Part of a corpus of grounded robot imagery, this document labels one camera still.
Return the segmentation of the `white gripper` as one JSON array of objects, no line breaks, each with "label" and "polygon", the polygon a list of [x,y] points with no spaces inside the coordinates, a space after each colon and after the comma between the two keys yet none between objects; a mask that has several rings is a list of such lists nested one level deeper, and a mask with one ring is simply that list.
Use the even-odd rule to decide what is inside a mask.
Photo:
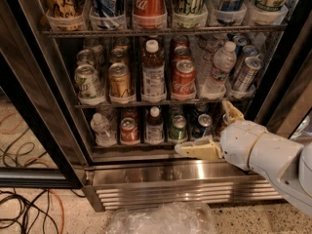
[{"label": "white gripper", "polygon": [[209,161],[221,159],[223,153],[224,159],[229,164],[248,171],[252,149],[267,130],[255,122],[243,121],[244,114],[229,100],[224,99],[221,104],[227,124],[230,124],[221,132],[221,149],[217,142],[206,136],[177,144],[175,152],[183,157]]}]

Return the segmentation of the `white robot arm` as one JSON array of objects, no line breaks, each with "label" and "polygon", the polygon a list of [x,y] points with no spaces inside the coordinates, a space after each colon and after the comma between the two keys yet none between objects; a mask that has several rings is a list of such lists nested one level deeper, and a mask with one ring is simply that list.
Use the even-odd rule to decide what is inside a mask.
[{"label": "white robot arm", "polygon": [[209,136],[175,146],[183,157],[209,160],[222,157],[243,171],[263,176],[290,204],[312,216],[312,144],[277,136],[252,121],[230,101],[222,103],[227,126],[220,141]]}]

